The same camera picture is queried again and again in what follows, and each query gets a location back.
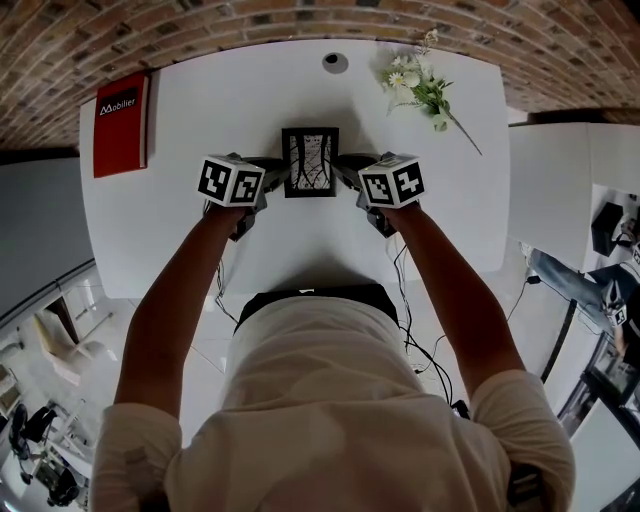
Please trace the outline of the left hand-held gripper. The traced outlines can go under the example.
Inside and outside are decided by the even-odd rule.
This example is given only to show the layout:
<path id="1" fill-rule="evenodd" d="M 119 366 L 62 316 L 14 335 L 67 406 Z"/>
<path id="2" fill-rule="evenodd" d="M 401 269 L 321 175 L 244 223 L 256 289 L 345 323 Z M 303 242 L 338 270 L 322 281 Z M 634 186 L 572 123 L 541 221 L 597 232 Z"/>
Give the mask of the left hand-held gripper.
<path id="1" fill-rule="evenodd" d="M 197 185 L 197 193 L 204 198 L 203 215 L 212 206 L 243 208 L 244 216 L 229 236 L 238 242 L 254 226 L 257 213 L 267 208 L 266 195 L 288 180 L 288 172 L 289 166 L 280 158 L 243 158 L 237 153 L 205 156 Z"/>

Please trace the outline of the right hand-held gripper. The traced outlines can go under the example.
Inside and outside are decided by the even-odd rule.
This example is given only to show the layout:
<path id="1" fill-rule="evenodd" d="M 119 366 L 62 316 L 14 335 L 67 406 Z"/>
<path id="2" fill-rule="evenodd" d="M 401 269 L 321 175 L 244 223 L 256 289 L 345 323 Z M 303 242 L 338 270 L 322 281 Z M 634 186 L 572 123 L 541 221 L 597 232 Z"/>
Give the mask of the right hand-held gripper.
<path id="1" fill-rule="evenodd" d="M 358 193 L 356 206 L 384 238 L 391 237 L 396 230 L 381 208 L 401 209 L 418 203 L 426 193 L 417 156 L 391 152 L 341 154 L 335 167 L 347 169 L 338 171 L 338 179 Z"/>

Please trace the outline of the black picture frame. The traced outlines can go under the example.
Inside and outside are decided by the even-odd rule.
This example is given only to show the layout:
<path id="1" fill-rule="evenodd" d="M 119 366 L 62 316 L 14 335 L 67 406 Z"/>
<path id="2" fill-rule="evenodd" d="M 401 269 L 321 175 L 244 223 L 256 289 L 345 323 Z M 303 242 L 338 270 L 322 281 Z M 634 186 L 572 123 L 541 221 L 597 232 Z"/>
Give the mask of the black picture frame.
<path id="1" fill-rule="evenodd" d="M 337 127 L 283 128 L 282 156 L 290 168 L 285 180 L 286 198 L 336 196 L 332 163 L 338 156 Z"/>

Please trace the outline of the person's left forearm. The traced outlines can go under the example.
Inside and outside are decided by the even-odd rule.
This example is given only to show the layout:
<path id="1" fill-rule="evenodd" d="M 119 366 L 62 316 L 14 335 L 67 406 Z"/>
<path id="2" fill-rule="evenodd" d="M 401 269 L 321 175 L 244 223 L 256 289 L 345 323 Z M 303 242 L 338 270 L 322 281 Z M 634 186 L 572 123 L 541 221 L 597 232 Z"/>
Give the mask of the person's left forearm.
<path id="1" fill-rule="evenodd" d="M 114 402 L 180 417 L 183 372 L 205 298 L 244 208 L 211 206 L 140 302 L 127 332 Z"/>

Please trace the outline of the person's right forearm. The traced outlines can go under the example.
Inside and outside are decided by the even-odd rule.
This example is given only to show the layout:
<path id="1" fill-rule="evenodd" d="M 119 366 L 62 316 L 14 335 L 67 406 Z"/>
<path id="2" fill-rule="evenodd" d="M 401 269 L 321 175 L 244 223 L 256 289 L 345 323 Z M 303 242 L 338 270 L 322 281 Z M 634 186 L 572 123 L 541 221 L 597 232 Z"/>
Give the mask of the person's right forearm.
<path id="1" fill-rule="evenodd" d="M 525 369 L 499 302 L 417 204 L 385 209 L 420 273 L 472 396 L 489 378 Z"/>

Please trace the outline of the white desk with drawers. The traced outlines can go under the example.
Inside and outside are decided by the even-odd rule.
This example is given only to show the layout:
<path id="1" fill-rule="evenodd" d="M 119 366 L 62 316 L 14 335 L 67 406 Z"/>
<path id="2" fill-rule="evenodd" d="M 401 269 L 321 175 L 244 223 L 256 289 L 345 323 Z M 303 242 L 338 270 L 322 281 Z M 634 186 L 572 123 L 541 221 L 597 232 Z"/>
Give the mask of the white desk with drawers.
<path id="1" fill-rule="evenodd" d="M 432 51 L 453 114 L 480 147 L 455 127 L 435 132 L 414 108 L 387 114 L 371 61 L 384 43 L 302 40 L 248 46 L 156 72 L 148 114 L 148 165 L 105 178 L 93 175 L 95 104 L 80 111 L 80 168 L 92 250 L 106 294 L 144 296 L 202 216 L 197 193 L 207 155 L 279 156 L 281 130 L 337 127 L 343 153 L 419 158 L 422 208 L 477 272 L 500 269 L 509 210 L 507 107 L 498 67 Z M 339 75 L 322 59 L 341 53 Z"/>

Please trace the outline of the white flower bouquet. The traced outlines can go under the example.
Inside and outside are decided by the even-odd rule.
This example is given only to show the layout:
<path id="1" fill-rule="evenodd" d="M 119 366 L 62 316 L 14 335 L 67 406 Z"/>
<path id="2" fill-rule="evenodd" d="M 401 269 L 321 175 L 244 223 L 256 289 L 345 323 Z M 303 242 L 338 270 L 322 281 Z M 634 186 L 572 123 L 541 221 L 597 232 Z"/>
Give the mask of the white flower bouquet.
<path id="1" fill-rule="evenodd" d="M 449 126 L 455 126 L 482 156 L 480 147 L 455 117 L 447 99 L 446 90 L 453 82 L 438 75 L 431 61 L 439 35 L 439 30 L 432 28 L 417 44 L 402 49 L 382 44 L 371 61 L 372 73 L 388 98 L 388 115 L 400 107 L 417 109 L 430 120 L 435 132 L 443 133 Z"/>

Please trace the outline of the person's black trousers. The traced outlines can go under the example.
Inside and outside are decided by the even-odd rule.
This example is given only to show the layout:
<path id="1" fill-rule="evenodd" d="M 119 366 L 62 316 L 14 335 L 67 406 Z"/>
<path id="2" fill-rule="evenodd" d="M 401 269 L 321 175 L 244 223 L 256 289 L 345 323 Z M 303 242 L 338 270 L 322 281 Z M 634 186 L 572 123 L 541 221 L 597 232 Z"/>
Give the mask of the person's black trousers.
<path id="1" fill-rule="evenodd" d="M 311 291 L 294 289 L 258 293 L 250 301 L 248 301 L 242 309 L 234 331 L 237 331 L 237 329 L 248 318 L 253 316 L 264 307 L 281 300 L 300 297 L 337 298 L 350 300 L 360 304 L 366 304 L 374 309 L 383 312 L 396 324 L 399 324 L 396 307 L 387 294 L 385 288 L 378 283 L 367 283 L 363 285 L 353 286 L 314 288 Z"/>

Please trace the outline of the red hardcover book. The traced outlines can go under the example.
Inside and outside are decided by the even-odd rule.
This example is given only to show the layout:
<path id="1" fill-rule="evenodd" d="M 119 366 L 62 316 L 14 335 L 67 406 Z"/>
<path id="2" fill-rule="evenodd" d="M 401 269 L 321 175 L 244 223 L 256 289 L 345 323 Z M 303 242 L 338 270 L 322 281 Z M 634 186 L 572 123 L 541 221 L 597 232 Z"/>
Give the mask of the red hardcover book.
<path id="1" fill-rule="evenodd" d="M 147 167 L 150 76 L 131 74 L 98 91 L 93 138 L 93 174 L 104 178 Z"/>

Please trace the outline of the person's cream shirt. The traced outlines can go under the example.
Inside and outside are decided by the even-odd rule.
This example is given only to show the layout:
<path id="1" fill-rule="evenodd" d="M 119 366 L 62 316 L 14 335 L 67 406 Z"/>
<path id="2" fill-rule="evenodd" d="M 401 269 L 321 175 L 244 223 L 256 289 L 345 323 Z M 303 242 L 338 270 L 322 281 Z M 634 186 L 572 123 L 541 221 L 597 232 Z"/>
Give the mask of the person's cream shirt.
<path id="1" fill-rule="evenodd" d="M 300 297 L 246 320 L 220 409 L 189 445 L 178 421 L 106 409 L 92 512 L 507 512 L 513 471 L 568 512 L 575 462 L 540 379 L 485 380 L 458 417 L 425 392 L 395 323 L 345 299 Z"/>

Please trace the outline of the black box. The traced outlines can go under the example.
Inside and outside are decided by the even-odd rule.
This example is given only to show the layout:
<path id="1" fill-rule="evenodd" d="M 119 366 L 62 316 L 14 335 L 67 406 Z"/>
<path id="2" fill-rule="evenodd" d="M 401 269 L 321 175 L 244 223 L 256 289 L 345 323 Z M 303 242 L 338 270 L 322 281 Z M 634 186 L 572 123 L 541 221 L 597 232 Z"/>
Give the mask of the black box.
<path id="1" fill-rule="evenodd" d="M 616 241 L 614 232 L 623 216 L 623 207 L 606 202 L 591 224 L 592 249 L 599 255 L 609 257 Z"/>

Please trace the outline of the beige chair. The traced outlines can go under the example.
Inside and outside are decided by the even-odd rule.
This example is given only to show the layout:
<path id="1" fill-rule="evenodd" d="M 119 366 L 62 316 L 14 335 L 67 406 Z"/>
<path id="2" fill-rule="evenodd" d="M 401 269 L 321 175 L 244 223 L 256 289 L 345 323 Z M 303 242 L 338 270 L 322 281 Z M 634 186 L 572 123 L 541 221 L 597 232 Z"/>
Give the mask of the beige chair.
<path id="1" fill-rule="evenodd" d="M 33 322 L 43 355 L 58 376 L 76 387 L 94 363 L 107 354 L 107 348 L 98 341 L 74 343 L 59 316 L 49 310 L 36 313 Z"/>

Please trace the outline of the black-framed window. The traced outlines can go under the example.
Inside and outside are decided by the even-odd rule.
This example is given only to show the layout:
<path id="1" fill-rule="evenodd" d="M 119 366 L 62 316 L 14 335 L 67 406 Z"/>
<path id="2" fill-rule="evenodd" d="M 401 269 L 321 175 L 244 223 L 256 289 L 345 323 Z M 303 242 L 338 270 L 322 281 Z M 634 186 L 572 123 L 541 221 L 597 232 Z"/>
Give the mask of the black-framed window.
<path id="1" fill-rule="evenodd" d="M 602 405 L 640 449 L 640 370 L 624 363 L 613 337 L 597 331 L 574 300 L 541 374 L 549 401 L 569 437 Z"/>

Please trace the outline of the black chair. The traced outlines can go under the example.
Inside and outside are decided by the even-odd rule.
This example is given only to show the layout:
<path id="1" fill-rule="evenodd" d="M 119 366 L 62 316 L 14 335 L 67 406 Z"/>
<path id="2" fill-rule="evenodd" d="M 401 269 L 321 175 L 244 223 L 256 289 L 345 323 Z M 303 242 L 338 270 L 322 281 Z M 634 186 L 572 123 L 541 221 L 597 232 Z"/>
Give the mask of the black chair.
<path id="1" fill-rule="evenodd" d="M 16 406 L 9 430 L 9 443 L 13 454 L 20 461 L 30 458 L 28 442 L 40 443 L 56 416 L 56 411 L 50 407 L 41 407 L 30 416 L 24 404 Z"/>

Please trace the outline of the black battery pack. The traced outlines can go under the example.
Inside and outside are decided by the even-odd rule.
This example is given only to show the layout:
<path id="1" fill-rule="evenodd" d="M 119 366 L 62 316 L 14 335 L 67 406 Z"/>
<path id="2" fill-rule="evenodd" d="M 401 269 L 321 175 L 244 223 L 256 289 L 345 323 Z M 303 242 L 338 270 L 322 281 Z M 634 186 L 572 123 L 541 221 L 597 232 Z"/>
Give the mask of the black battery pack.
<path id="1" fill-rule="evenodd" d="M 508 512 L 542 512 L 540 471 L 526 464 L 513 464 L 507 489 Z"/>

